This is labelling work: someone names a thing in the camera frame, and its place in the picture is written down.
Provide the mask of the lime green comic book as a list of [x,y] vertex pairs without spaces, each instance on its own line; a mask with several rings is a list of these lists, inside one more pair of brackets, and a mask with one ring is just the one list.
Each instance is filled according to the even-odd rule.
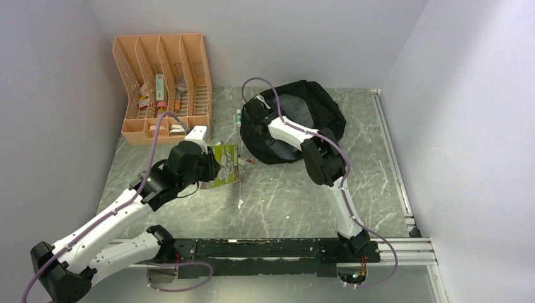
[[240,180],[238,164],[238,146],[237,145],[209,145],[208,150],[212,151],[215,160],[220,165],[215,179],[209,182],[201,182],[201,189],[212,189],[226,186]]

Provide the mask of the black student backpack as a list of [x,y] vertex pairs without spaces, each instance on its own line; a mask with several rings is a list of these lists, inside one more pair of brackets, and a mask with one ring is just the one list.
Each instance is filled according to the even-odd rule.
[[[320,84],[299,80],[277,86],[275,90],[279,95],[281,113],[289,120],[310,129],[328,128],[338,141],[343,137],[345,116]],[[258,134],[245,107],[242,108],[240,137],[248,151],[264,164],[292,163],[302,159],[300,151],[288,143]]]

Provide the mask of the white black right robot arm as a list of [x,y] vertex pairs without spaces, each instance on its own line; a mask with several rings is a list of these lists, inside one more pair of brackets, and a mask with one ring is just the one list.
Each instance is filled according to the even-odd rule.
[[259,99],[242,108],[240,135],[250,153],[266,165],[302,159],[309,178],[322,187],[336,216],[340,251],[356,261],[370,241],[346,188],[350,166],[336,137],[328,128],[307,128],[273,110]]

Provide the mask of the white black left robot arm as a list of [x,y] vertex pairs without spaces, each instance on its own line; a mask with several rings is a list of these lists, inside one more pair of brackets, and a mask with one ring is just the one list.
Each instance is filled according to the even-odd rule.
[[92,286],[132,264],[173,260],[175,239],[161,225],[122,244],[109,244],[190,185],[215,180],[220,169],[212,147],[200,141],[180,142],[168,158],[150,161],[111,205],[81,228],[53,244],[36,244],[30,251],[35,272],[30,283],[39,281],[53,302],[77,302]]

